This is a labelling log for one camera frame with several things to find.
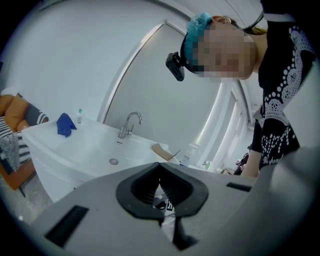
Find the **white sink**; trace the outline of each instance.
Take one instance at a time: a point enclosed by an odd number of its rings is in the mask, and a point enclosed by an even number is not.
[[[67,138],[57,134],[56,121],[22,131],[39,179],[54,202],[96,177],[167,162],[152,150],[157,142],[136,135],[119,138],[118,134],[118,129],[89,119]],[[169,151],[168,145],[160,145]],[[175,157],[169,162],[179,164]]]
[[[81,126],[73,130],[70,138],[56,147],[57,155],[86,167],[88,173],[95,176],[148,163],[166,162],[152,150],[151,146],[156,142],[136,135],[119,138],[118,129],[97,124],[95,129],[84,125],[86,128]]]

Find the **door frame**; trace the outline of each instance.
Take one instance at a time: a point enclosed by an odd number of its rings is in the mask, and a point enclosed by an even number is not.
[[[104,108],[102,108],[98,114],[97,121],[100,123],[105,123],[107,119],[107,115],[111,106],[111,103],[115,97],[115,94],[117,93],[117,90],[126,75],[128,69],[130,68],[131,64],[135,60],[136,56],[139,54],[139,52],[142,50],[144,45],[149,41],[149,39],[163,26],[168,25],[171,28],[175,29],[179,33],[181,33],[183,36],[187,34],[186,29],[183,29],[175,24],[174,21],[171,20],[165,20],[164,22],[161,22],[160,24],[156,25],[154,28],[152,28],[145,36],[142,38],[141,41],[139,41],[134,49],[131,51],[131,53],[128,55],[128,57],[124,60],[121,67],[119,68],[118,72],[115,74],[111,86],[109,87],[107,91],[107,99],[105,100]]]

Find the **blue cloth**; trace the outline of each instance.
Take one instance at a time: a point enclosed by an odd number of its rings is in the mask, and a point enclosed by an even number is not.
[[[69,137],[71,135],[71,129],[77,129],[71,118],[66,113],[60,115],[58,121],[56,121],[56,126],[58,127],[58,134],[64,135],[65,137]]]

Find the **small bottle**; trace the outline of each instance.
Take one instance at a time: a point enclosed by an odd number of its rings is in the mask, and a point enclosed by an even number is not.
[[[79,108],[79,111],[78,111],[78,113],[77,113],[76,116],[75,116],[75,123],[76,123],[77,125],[81,124],[82,119],[83,119],[83,117],[82,117],[82,109]]]
[[[190,165],[196,165],[195,161],[200,157],[200,149],[197,143],[190,143],[188,149],[183,155],[183,159],[180,162],[181,166],[189,167]]]

